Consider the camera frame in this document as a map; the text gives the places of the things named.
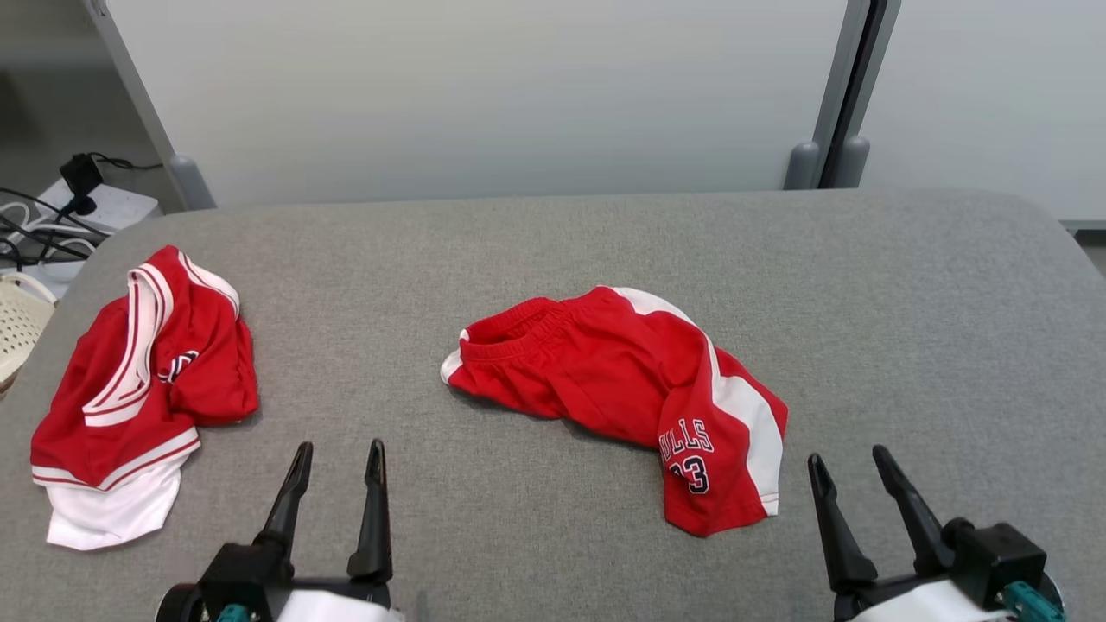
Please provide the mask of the white partition panel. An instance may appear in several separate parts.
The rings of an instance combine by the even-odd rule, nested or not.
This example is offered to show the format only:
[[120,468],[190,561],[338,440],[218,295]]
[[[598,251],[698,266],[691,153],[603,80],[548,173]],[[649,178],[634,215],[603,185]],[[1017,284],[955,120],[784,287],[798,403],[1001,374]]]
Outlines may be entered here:
[[872,0],[82,0],[190,208],[758,191]]
[[1106,0],[846,0],[810,188],[1018,194],[1106,229]]

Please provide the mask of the red jersey with white sleeves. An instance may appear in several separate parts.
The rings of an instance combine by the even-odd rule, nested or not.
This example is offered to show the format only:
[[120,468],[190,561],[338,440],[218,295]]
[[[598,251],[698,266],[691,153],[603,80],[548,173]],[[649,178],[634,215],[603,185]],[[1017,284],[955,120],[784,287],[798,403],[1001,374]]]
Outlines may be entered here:
[[225,278],[166,245],[100,310],[32,434],[45,540],[91,551],[161,529],[202,428],[259,410],[253,339]]

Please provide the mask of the red basketball shorts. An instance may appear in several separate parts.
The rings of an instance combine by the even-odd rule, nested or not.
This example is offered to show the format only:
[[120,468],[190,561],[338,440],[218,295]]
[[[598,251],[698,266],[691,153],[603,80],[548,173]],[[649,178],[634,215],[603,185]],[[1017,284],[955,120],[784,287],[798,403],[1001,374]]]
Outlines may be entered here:
[[599,286],[466,326],[455,390],[656,452],[668,523],[699,538],[779,514],[789,410],[660,296]]

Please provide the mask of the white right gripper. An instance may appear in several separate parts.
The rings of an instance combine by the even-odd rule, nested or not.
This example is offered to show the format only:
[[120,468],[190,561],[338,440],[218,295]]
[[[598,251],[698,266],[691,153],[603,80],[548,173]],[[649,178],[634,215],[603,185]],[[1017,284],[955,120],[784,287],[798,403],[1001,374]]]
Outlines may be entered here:
[[810,455],[810,488],[830,590],[835,594],[834,622],[1012,622],[1012,612],[999,605],[995,591],[985,591],[987,579],[935,578],[945,574],[954,559],[943,541],[943,525],[886,446],[873,445],[872,456],[885,491],[901,515],[917,576],[876,581],[876,567],[862,554],[841,511],[830,469],[821,455]]

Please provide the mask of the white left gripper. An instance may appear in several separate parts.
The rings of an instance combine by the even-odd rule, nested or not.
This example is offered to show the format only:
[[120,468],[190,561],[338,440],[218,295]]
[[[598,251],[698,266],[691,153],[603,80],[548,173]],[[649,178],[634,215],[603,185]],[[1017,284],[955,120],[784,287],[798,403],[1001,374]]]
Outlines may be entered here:
[[[255,545],[291,552],[300,502],[307,493],[315,445],[301,442]],[[392,609],[392,520],[384,442],[374,438],[365,467],[359,539],[341,578],[293,579],[274,589],[274,622],[404,622]]]

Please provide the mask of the white power strip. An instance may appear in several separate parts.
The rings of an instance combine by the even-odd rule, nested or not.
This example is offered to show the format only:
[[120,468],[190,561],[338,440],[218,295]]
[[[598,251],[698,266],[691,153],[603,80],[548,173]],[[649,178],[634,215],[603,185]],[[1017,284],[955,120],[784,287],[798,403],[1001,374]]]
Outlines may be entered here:
[[[73,194],[67,188],[67,183],[59,178],[58,182],[39,194],[39,200],[45,201],[53,207],[63,208],[71,201]],[[95,209],[90,215],[79,215],[73,212],[73,217],[83,224],[98,229],[101,232],[115,234],[118,230],[132,225],[159,218],[163,216],[161,205],[155,198],[123,190],[118,187],[111,187],[100,184],[88,193],[88,197],[95,204]]]
[[0,248],[0,274],[23,273],[28,278],[35,279],[48,289],[56,299],[66,296],[73,280],[82,270],[86,261],[66,261],[65,263],[38,265],[36,255],[17,255],[9,246]]

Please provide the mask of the black plug adapter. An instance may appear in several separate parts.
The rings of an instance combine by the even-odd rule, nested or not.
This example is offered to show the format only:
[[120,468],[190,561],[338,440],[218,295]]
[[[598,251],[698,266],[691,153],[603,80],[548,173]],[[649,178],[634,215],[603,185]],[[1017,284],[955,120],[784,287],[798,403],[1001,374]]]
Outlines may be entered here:
[[60,177],[66,182],[72,197],[60,210],[62,215],[86,216],[98,208],[92,193],[103,184],[100,166],[90,154],[76,154],[60,166]]

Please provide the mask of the cream perforated laundry basket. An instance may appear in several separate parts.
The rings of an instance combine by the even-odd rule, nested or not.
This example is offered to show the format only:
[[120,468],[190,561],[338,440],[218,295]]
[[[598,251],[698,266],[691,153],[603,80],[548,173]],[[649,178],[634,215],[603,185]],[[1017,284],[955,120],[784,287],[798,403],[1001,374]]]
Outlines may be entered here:
[[0,274],[0,400],[24,367],[58,302],[32,276]]

